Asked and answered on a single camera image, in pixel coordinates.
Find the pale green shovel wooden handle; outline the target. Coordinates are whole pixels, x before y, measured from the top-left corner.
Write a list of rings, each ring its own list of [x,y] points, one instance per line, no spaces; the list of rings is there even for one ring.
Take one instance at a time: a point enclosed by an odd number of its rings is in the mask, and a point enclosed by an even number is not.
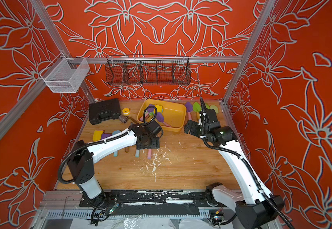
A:
[[[219,109],[218,109],[218,107],[217,107],[216,105],[211,105],[211,106],[210,106],[210,109],[213,109],[213,110],[215,111],[216,114],[219,113]]]

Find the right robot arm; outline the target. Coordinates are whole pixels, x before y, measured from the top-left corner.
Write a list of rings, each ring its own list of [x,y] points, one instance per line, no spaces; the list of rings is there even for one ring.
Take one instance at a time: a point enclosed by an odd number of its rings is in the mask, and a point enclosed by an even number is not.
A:
[[[197,112],[199,121],[189,120],[184,126],[184,132],[200,138],[207,148],[222,155],[242,193],[239,196],[218,182],[207,186],[206,197],[209,204],[221,204],[234,211],[234,215],[228,218],[222,215],[222,210],[218,210],[209,219],[210,225],[220,228],[238,220],[244,229],[261,229],[263,225],[280,217],[292,229],[294,226],[282,213],[285,206],[283,198],[274,195],[261,181],[243,153],[233,130],[228,126],[221,126],[216,111],[207,108],[202,98]]]

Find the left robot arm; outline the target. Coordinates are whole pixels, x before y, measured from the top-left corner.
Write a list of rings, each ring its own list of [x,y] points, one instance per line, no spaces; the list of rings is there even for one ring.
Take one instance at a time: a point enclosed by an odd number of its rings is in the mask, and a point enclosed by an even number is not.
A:
[[[157,114],[158,109],[149,106],[143,112],[142,123],[131,124],[124,131],[96,142],[78,141],[60,164],[58,181],[62,184],[76,184],[93,209],[107,208],[111,199],[105,195],[95,177],[94,164],[126,147],[136,146],[139,151],[159,149],[164,131],[156,121]]]

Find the light blue shovel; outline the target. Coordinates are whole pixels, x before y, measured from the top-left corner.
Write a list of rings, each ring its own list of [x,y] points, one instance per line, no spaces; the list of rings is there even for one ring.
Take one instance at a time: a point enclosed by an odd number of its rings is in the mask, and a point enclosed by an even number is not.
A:
[[[135,157],[139,157],[139,156],[140,156],[140,150],[137,149],[137,150],[136,150],[136,153],[135,153]]]
[[[116,130],[116,131],[114,131],[114,132],[112,133],[112,135],[119,134],[120,132],[121,132],[120,130]],[[117,156],[118,156],[118,151],[115,151],[115,152],[113,153],[113,156],[114,156],[114,157],[117,157]]]

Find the yellow shovel purple handle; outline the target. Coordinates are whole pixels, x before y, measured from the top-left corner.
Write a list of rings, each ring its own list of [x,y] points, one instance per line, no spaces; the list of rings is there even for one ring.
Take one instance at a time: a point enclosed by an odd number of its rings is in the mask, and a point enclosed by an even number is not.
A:
[[[103,130],[95,130],[93,133],[93,142],[100,141],[103,133]]]

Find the purple scoop shovel pink handle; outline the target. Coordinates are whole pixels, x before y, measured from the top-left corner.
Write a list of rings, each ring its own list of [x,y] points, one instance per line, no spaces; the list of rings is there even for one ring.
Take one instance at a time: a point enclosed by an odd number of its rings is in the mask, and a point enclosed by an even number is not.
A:
[[[101,134],[101,140],[102,139],[106,139],[106,138],[108,138],[108,137],[111,137],[112,136],[112,134],[110,134],[110,133],[103,133],[103,134]]]

